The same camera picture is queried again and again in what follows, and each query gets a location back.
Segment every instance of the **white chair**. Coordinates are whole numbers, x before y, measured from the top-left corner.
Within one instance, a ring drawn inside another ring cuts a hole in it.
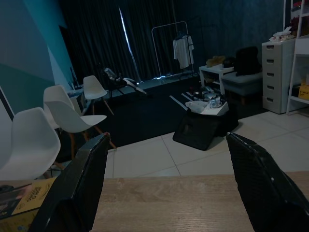
[[[86,99],[92,101],[94,99],[103,98],[106,94],[107,91],[102,87],[101,83],[95,76],[87,76],[84,78],[84,95]],[[111,114],[114,115],[104,98],[103,101]],[[94,103],[92,103],[92,113],[95,114]]]
[[[70,135],[72,159],[75,157],[75,139],[73,133],[83,133],[86,141],[89,138],[85,131],[91,127],[94,127],[100,134],[103,133],[97,124],[106,119],[105,115],[79,116],[76,111],[61,101],[46,101],[45,104],[50,109],[55,122]],[[111,141],[110,145],[114,149],[117,149]]]
[[[43,109],[19,112],[12,122],[12,151],[0,168],[0,180],[35,179],[55,162],[60,141]]]
[[[62,101],[69,105],[72,109],[74,109],[74,105],[67,95],[65,89],[63,86],[56,85],[48,87],[44,90],[44,96],[43,96],[43,102],[51,102],[51,101]],[[43,108],[45,115],[47,117],[48,122],[54,129],[58,129],[60,126],[56,124],[52,113],[48,109],[47,105],[43,103]]]

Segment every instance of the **hanging clothes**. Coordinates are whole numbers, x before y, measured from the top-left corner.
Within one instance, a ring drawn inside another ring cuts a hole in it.
[[[187,35],[183,36],[180,40],[173,40],[173,47],[174,47],[174,59],[177,59],[180,64],[180,68],[184,69],[191,65],[190,63],[190,57],[191,56],[191,62],[194,64],[193,61],[193,55],[192,50],[194,49],[192,38],[191,36],[188,37]]]

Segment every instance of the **floor tile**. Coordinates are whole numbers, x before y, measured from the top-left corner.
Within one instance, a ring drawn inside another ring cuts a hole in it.
[[[114,155],[114,177],[136,177],[175,166],[163,140],[135,143]]]
[[[288,130],[263,120],[258,116],[251,116],[239,120],[239,126],[233,132],[255,142],[289,133]]]
[[[285,172],[309,171],[309,143],[294,133],[289,133],[259,143]]]
[[[113,178],[113,171],[114,171],[114,152],[112,151],[109,152],[107,155],[104,178]]]
[[[227,142],[222,137],[214,138],[208,150],[201,151],[174,141],[173,134],[162,136],[162,138],[176,165],[228,151]]]
[[[309,117],[301,115],[298,112],[291,112],[290,115],[278,115],[273,112],[265,112],[257,116],[289,131],[309,127]]]
[[[294,134],[297,134],[305,139],[309,139],[309,128],[305,128],[302,130],[294,131]]]
[[[180,176],[179,171],[176,167],[167,168],[158,172],[149,173],[140,177],[156,177],[156,176]]]
[[[181,175],[213,175],[234,173],[231,155],[229,152],[216,154],[182,165],[177,165],[177,168]]]

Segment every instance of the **white shelving unit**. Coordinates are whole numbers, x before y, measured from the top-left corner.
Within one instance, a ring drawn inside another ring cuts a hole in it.
[[[307,6],[304,7],[304,2],[305,2],[305,0],[302,0],[302,2],[301,2],[299,23],[298,23],[298,28],[297,28],[297,36],[296,36],[296,40],[295,40],[295,50],[294,50],[294,59],[293,59],[293,66],[292,66],[292,75],[291,75],[291,81],[290,81],[288,105],[287,105],[287,110],[286,110],[287,114],[289,114],[289,112],[290,112],[291,104],[293,104],[292,101],[309,104],[309,100],[305,100],[305,99],[301,99],[301,98],[292,96],[292,89],[293,89],[293,85],[295,84],[295,76],[298,74],[296,72],[296,67],[304,68],[304,66],[302,64],[300,64],[299,59],[301,57],[308,57],[308,59],[309,59],[309,35],[300,36],[303,17],[309,16],[309,9],[308,9]]]

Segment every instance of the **black rug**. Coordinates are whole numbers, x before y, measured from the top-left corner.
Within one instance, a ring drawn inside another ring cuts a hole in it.
[[[150,139],[160,135],[174,132],[178,127],[185,110],[180,107],[170,96],[183,104],[188,101],[182,93],[189,88],[198,89],[199,78],[189,78],[147,89],[149,97],[137,92],[115,97],[109,100],[109,106],[114,112],[111,115],[102,101],[95,102],[96,115],[106,115],[107,118],[98,126],[102,131],[111,134],[112,142],[117,146],[124,146],[138,141]],[[261,98],[253,100],[248,105],[242,106],[240,101],[232,100],[237,105],[239,119],[266,112],[262,108]],[[90,136],[98,134],[90,130]],[[76,135],[77,145],[84,144],[82,135]],[[57,161],[70,159],[70,140],[64,132],[61,138],[61,151]]]

